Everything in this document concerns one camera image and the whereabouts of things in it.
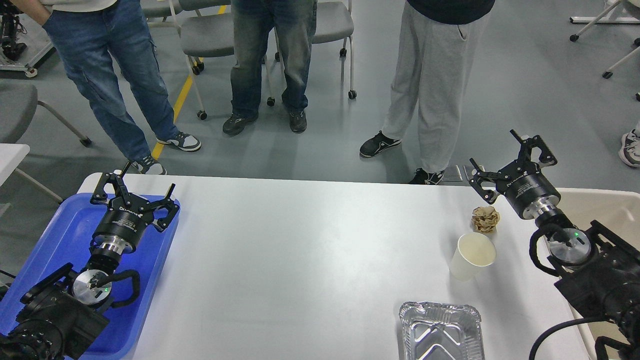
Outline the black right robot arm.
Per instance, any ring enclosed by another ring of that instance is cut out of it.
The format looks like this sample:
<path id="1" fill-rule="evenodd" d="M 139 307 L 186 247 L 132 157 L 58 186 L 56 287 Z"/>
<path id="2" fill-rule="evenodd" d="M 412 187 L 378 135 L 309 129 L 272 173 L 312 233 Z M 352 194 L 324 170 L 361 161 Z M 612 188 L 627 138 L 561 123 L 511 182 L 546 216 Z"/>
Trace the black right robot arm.
<path id="1" fill-rule="evenodd" d="M 529 240 L 529 257 L 536 268 L 558 278 L 554 284 L 579 319 L 554 325 L 544 331 L 530 349 L 533 360 L 542 342 L 570 326 L 610 322 L 625 341 L 599 336 L 594 350 L 598 360 L 608 358 L 607 348 L 617 350 L 622 360 L 640 357 L 640 255 L 638 249 L 605 225 L 593 220 L 581 230 L 558 207 L 562 198 L 542 173 L 557 159 L 541 136 L 520 137 L 518 157 L 502 169 L 483 171 L 474 159 L 473 189 L 488 203 L 505 196 L 523 220 L 533 220 L 537 229 Z"/>

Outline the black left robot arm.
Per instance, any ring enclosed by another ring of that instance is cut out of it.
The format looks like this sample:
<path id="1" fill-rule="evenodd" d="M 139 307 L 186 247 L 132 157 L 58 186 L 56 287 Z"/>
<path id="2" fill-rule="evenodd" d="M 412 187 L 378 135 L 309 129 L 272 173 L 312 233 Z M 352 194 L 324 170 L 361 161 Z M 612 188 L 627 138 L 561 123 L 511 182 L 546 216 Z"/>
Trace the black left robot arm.
<path id="1" fill-rule="evenodd" d="M 57 210 L 1 301 L 3 360 L 117 360 L 139 335 L 179 202 L 103 173 Z"/>

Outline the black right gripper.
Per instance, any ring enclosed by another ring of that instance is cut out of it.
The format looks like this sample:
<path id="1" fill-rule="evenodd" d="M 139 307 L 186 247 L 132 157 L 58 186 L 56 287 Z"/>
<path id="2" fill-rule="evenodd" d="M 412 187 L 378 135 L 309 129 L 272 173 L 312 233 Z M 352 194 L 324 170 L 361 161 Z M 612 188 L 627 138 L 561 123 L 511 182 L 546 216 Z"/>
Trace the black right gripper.
<path id="1" fill-rule="evenodd" d="M 483 171 L 475 159 L 470 158 L 475 172 L 468 182 L 486 203 L 494 204 L 503 195 L 519 218 L 535 219 L 544 208 L 557 206 L 562 198 L 541 172 L 541 168 L 555 166 L 558 160 L 540 135 L 523 138 L 514 129 L 509 132 L 520 145 L 515 161 L 492 172 Z M 531 159 L 535 149 L 540 150 L 537 161 Z M 484 189 L 483 183 L 494 184 L 494 189 Z"/>

